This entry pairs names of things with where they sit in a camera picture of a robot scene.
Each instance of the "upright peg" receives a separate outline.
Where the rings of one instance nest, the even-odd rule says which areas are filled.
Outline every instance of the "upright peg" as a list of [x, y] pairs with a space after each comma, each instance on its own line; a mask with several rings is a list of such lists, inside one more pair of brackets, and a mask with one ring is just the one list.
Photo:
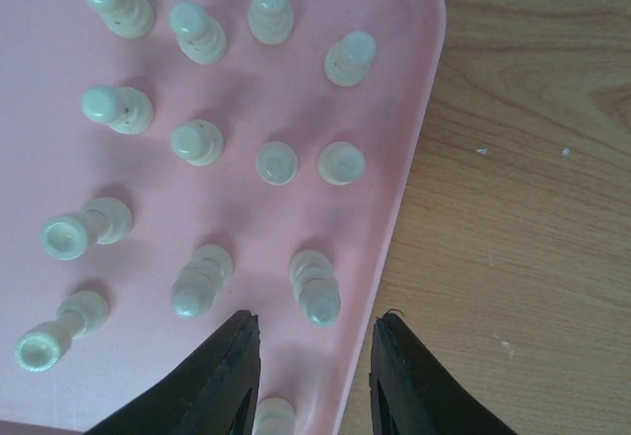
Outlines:
[[154, 10], [147, 0], [85, 0], [113, 33], [138, 38], [154, 27]]
[[224, 29], [196, 3], [175, 4], [169, 12], [169, 25], [181, 51], [195, 63], [216, 63], [228, 49]]
[[287, 144], [271, 141], [256, 154], [256, 171], [267, 183], [284, 185], [289, 183], [298, 171], [298, 156]]
[[95, 85], [83, 94], [81, 109], [90, 121], [121, 134], [139, 134], [154, 119], [154, 108], [147, 95], [131, 87]]
[[276, 45], [292, 33], [294, 12], [289, 0], [251, 0], [247, 23], [259, 42]]
[[332, 185], [346, 185], [362, 176], [366, 160], [362, 151], [348, 142], [333, 142], [317, 159], [320, 176]]
[[368, 76], [376, 55], [375, 39], [355, 31], [330, 49], [324, 58], [324, 73], [338, 87], [353, 87]]
[[230, 253], [221, 246], [199, 248], [179, 272], [171, 291], [175, 314], [183, 319], [192, 319], [208, 312], [233, 275], [234, 268]]
[[254, 435], [294, 435], [294, 407], [281, 398], [262, 400], [256, 407]]
[[188, 164], [208, 166], [224, 152], [224, 136], [212, 122], [195, 119], [174, 129], [171, 148]]
[[292, 257], [289, 278], [303, 314], [317, 326], [331, 326], [341, 310], [339, 284], [330, 260], [319, 251], [303, 250]]

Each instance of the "pink plastic board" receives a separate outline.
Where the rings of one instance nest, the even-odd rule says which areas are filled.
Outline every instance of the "pink plastic board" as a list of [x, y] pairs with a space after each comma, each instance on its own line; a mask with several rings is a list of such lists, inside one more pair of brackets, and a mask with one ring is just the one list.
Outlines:
[[[249, 0], [192, 0], [229, 38], [211, 66], [177, 47], [167, 13], [181, 0], [149, 1], [155, 28], [126, 40], [82, 0], [0, 0], [0, 433], [87, 430], [238, 309], [260, 318], [259, 398], [287, 399], [298, 434], [337, 433], [439, 60], [444, 0], [292, 0], [295, 30], [279, 46], [250, 34]], [[377, 59], [362, 84], [342, 89], [322, 61], [354, 30], [375, 37]], [[153, 125], [124, 136], [88, 121], [80, 99], [96, 83], [144, 91]], [[226, 137], [212, 166], [190, 166], [169, 146], [171, 131], [197, 117]], [[254, 168], [258, 148], [274, 139], [301, 164], [284, 186]], [[317, 173], [317, 155], [336, 140], [366, 156], [366, 173], [347, 186]], [[131, 205], [130, 236], [73, 261], [47, 256], [42, 223], [101, 195]], [[171, 287], [207, 243], [231, 251], [235, 274], [208, 314], [180, 320]], [[289, 260], [305, 247], [332, 260], [342, 298], [334, 326], [313, 326], [294, 301]], [[51, 370], [19, 368], [16, 340], [79, 288], [105, 292], [109, 321]]]

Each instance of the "wooden table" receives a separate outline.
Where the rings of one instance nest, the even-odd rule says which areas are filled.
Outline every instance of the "wooden table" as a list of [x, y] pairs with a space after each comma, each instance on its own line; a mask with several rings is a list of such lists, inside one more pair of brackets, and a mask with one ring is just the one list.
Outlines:
[[[520, 434], [631, 433], [631, 0], [447, 0], [375, 316]], [[341, 430], [372, 433], [370, 332]]]

